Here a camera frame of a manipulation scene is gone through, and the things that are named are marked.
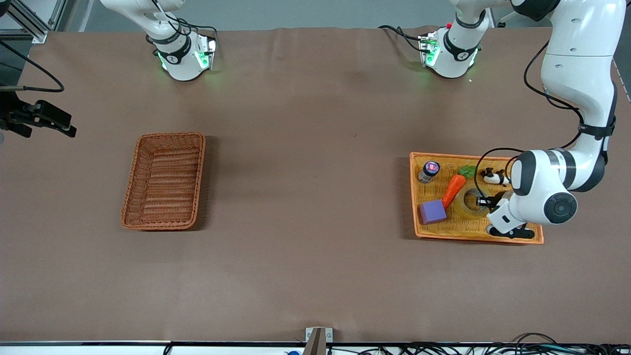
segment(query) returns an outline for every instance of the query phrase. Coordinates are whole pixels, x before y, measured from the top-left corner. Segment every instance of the purple sponge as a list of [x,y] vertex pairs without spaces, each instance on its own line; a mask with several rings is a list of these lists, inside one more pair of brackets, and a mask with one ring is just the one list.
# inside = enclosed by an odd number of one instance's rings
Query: purple sponge
[[447,212],[445,212],[440,200],[425,202],[419,209],[423,224],[432,224],[447,219]]

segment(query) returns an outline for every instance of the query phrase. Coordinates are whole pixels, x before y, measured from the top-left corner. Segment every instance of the tape roll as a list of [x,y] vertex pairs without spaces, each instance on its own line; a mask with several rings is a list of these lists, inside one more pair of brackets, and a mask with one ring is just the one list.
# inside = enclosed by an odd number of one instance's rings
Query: tape roll
[[[491,196],[491,194],[485,188],[481,187],[480,189],[486,196]],[[460,192],[456,195],[454,201],[451,203],[451,205],[454,207],[455,213],[458,216],[464,219],[477,219],[477,218],[484,217],[488,214],[488,208],[486,207],[478,207],[478,209],[476,210],[472,210],[471,208],[469,208],[467,204],[464,202],[464,197],[466,195],[482,197],[480,196],[480,192],[478,191],[478,189],[475,187],[474,184],[465,185],[460,190]]]

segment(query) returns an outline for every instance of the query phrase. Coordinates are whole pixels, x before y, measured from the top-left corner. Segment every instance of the basket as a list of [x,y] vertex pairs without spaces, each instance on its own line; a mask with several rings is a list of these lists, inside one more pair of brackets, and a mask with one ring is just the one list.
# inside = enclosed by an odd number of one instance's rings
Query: basket
[[[412,210],[414,213],[414,230],[419,238],[455,239],[460,241],[484,241],[494,243],[511,244],[543,244],[543,229],[539,225],[528,224],[526,227],[534,231],[532,239],[510,239],[505,237],[491,236],[486,232],[490,224],[487,218],[464,219],[453,211],[450,205],[447,209],[447,219],[442,222],[423,225],[419,216],[419,207],[423,202],[439,200],[447,190],[447,185],[451,177],[457,174],[458,169],[464,165],[475,166],[480,157],[472,155],[451,155],[434,153],[410,153],[410,185],[412,190]],[[510,158],[487,157],[480,163],[479,170],[492,167],[493,170],[504,169],[506,162]],[[428,184],[423,184],[418,180],[418,173],[423,169],[423,165],[428,160],[434,160],[440,164],[440,172]],[[497,184],[487,184],[478,174],[478,185],[484,187],[491,194],[496,194],[502,190],[510,190],[510,186]],[[473,182],[473,178],[467,179],[468,183]]]
[[197,218],[206,137],[154,133],[136,143],[121,224],[142,231],[190,228]]

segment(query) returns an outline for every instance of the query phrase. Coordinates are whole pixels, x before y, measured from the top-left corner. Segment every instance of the orange carrot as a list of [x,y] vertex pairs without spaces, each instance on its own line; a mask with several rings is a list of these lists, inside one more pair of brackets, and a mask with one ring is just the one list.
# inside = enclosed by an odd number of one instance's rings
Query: orange carrot
[[465,165],[458,173],[454,175],[449,181],[449,185],[447,186],[447,191],[445,195],[442,197],[442,206],[447,210],[447,207],[451,204],[451,201],[456,198],[458,192],[464,187],[467,183],[467,178],[470,178],[475,173],[475,166]]

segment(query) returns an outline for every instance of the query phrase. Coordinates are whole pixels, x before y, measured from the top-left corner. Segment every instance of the brown table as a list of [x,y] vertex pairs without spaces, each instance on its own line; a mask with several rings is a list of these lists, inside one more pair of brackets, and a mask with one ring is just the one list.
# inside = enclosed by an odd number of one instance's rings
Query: brown table
[[[544,245],[414,237],[411,151],[575,134],[574,114],[522,83],[549,33],[491,30],[470,72],[445,80],[382,30],[222,32],[217,70],[188,83],[143,33],[50,34],[31,57],[67,90],[21,97],[69,111],[78,135],[6,134],[0,337],[292,340],[325,325],[343,341],[631,341],[624,95],[604,181]],[[52,85],[33,68],[23,83]],[[200,221],[124,230],[134,144],[162,131],[208,136]]]

